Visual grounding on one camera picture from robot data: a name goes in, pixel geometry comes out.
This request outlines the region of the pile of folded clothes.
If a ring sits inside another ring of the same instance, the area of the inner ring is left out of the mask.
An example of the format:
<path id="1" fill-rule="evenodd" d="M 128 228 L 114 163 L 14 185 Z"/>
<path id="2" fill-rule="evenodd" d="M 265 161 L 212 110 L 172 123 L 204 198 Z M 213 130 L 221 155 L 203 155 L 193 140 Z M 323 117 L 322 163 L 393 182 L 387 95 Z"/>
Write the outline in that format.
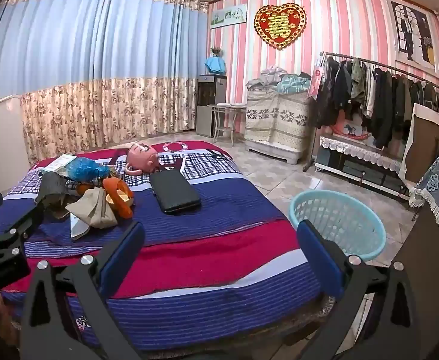
<path id="1" fill-rule="evenodd" d="M 270 67 L 261 71 L 260 76 L 249 80 L 248 90 L 274 89 L 279 94 L 300 94 L 309 90 L 311 76 L 305 72 L 299 75 L 288 73 L 281 67 Z"/>

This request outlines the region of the whole orange fruit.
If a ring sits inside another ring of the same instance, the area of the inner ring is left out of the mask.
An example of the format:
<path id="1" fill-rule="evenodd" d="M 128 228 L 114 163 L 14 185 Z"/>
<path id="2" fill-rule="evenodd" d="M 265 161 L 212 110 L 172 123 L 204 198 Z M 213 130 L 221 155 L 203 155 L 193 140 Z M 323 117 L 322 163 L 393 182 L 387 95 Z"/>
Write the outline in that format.
<path id="1" fill-rule="evenodd" d="M 77 186 L 76 186 L 76 192 L 77 192 L 77 194 L 80 195 L 80 197 L 82 197 L 82 195 L 85 194 L 85 192 L 88 189 L 93 189 L 93 188 L 94 188 L 93 184 L 80 183 L 80 184 L 77 184 Z"/>

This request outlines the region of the blue cloth covered bottle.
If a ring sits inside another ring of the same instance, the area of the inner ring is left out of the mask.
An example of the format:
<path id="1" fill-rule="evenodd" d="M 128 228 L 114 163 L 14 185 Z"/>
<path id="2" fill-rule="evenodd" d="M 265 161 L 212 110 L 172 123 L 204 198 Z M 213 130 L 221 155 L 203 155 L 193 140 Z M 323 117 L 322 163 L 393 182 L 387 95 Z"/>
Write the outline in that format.
<path id="1" fill-rule="evenodd" d="M 212 75 L 226 75 L 226 64 L 219 56 L 211 56 L 205 61 L 207 72 Z"/>

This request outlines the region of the blue plastic bag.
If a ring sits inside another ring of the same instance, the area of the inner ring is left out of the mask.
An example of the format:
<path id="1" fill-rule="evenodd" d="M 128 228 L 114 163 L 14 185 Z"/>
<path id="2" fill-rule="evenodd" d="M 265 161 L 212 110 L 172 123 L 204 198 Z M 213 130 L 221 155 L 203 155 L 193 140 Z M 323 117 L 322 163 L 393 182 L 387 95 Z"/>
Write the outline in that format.
<path id="1" fill-rule="evenodd" d="M 65 166 L 66 176 L 77 182 L 104 179 L 110 175 L 110 169 L 90 158 L 77 157 Z"/>

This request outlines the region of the black flat case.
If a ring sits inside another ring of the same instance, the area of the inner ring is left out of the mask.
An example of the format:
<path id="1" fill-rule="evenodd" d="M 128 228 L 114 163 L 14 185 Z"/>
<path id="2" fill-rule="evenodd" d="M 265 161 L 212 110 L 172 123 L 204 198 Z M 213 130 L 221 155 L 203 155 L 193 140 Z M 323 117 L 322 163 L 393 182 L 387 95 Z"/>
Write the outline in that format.
<path id="1" fill-rule="evenodd" d="M 201 206 L 199 193 L 180 171 L 173 169 L 155 172 L 149 180 L 163 213 L 178 215 Z"/>

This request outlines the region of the teal tissue box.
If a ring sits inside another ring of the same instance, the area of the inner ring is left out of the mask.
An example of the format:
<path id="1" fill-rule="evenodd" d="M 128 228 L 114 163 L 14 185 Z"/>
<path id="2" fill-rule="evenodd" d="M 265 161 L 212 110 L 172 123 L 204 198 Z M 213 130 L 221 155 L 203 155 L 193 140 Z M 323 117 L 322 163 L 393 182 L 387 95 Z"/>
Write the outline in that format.
<path id="1" fill-rule="evenodd" d="M 45 172 L 56 172 L 60 168 L 66 167 L 72 161 L 76 159 L 75 155 L 62 154 L 58 158 L 54 159 L 48 166 L 44 167 Z"/>

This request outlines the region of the framed couple picture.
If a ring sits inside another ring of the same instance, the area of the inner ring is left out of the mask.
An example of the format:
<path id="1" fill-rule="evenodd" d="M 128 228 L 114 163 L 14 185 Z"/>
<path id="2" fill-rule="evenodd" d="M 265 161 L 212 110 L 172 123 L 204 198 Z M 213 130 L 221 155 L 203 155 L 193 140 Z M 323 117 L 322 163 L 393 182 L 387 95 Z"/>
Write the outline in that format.
<path id="1" fill-rule="evenodd" d="M 432 15 L 402 0 L 387 0 L 396 60 L 435 78 L 439 77 L 437 34 Z"/>

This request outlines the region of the orange peel piece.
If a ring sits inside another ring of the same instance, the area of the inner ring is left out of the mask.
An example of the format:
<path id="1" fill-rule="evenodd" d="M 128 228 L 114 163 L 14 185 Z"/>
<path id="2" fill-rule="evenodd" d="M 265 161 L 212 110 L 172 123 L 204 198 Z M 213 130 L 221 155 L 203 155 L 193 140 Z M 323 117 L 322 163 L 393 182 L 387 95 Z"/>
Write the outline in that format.
<path id="1" fill-rule="evenodd" d="M 127 184 L 117 177 L 108 177 L 102 181 L 102 185 L 106 191 L 106 201 L 116 215 L 121 219 L 131 219 L 134 194 Z"/>

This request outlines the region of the white side cabinet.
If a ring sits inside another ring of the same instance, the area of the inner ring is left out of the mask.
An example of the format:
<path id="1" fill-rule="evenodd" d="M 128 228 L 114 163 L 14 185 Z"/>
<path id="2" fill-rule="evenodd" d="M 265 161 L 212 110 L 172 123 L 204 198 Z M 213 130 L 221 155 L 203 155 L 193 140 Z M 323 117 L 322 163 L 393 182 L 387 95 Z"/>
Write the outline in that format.
<path id="1" fill-rule="evenodd" d="M 0 99 L 0 192 L 15 186 L 29 168 L 20 98 L 7 96 Z"/>

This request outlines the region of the light blue laundry basket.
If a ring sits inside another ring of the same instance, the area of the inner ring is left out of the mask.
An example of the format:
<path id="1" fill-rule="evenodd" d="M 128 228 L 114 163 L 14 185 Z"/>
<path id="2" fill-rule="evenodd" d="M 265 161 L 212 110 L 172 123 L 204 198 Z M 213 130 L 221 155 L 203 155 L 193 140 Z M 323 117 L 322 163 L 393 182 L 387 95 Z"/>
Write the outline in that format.
<path id="1" fill-rule="evenodd" d="M 356 254 L 365 262 L 377 258 L 385 248 L 386 231 L 379 216 L 345 193 L 320 189 L 297 194 L 289 206 L 289 221 L 297 228 L 304 219 L 346 255 Z"/>

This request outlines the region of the striped blue red bedspread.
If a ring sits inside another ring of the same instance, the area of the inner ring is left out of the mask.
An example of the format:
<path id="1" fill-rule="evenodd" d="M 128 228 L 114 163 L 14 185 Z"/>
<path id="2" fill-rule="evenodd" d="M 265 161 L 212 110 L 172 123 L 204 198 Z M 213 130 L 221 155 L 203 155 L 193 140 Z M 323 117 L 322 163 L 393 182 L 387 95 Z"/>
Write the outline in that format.
<path id="1" fill-rule="evenodd" d="M 196 211 L 161 211 L 146 175 L 124 176 L 145 244 L 108 307 L 145 353 L 249 334 L 282 334 L 322 320 L 320 283 L 295 230 L 242 174 L 204 141 L 157 145 L 159 161 L 198 192 Z"/>

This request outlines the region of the white paper wrapper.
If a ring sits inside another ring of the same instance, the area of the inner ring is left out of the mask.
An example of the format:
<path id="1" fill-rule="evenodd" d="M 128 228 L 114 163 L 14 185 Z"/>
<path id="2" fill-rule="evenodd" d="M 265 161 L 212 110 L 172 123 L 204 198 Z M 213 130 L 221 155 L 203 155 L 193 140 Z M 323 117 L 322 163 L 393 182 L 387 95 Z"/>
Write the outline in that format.
<path id="1" fill-rule="evenodd" d="M 85 236 L 89 231 L 89 224 L 83 222 L 80 218 L 70 213 L 70 234 L 71 239 L 76 241 Z"/>

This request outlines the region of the red heart wall decoration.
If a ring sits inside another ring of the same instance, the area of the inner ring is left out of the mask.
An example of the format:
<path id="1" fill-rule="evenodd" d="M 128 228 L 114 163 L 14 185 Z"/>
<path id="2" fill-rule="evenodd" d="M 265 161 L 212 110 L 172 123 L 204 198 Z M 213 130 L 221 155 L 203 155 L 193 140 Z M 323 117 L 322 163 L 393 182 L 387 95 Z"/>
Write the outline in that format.
<path id="1" fill-rule="evenodd" d="M 293 44 L 303 35 L 306 25 L 305 8 L 293 2 L 261 7 L 254 16 L 257 35 L 276 50 Z"/>

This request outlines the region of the clothes rack with garments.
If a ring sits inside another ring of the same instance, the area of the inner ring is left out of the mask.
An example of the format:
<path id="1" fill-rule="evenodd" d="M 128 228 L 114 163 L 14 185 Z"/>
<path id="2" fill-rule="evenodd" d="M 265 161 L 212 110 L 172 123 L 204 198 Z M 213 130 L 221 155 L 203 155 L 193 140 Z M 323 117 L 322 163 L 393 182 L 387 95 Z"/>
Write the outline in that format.
<path id="1" fill-rule="evenodd" d="M 439 113 L 439 85 L 405 70 L 370 59 L 323 51 L 316 62 L 308 98 L 313 137 L 306 168 L 324 147 L 390 172 L 400 157 L 388 147 L 410 133 L 413 107 Z"/>

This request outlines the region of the blue and floral curtain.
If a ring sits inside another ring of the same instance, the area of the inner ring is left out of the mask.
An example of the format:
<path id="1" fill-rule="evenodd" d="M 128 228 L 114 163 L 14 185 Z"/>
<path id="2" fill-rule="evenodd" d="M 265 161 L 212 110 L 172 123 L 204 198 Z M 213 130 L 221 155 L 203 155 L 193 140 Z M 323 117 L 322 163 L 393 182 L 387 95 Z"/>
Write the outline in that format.
<path id="1" fill-rule="evenodd" d="M 208 4 L 1 0 L 0 97 L 31 163 L 196 126 Z"/>

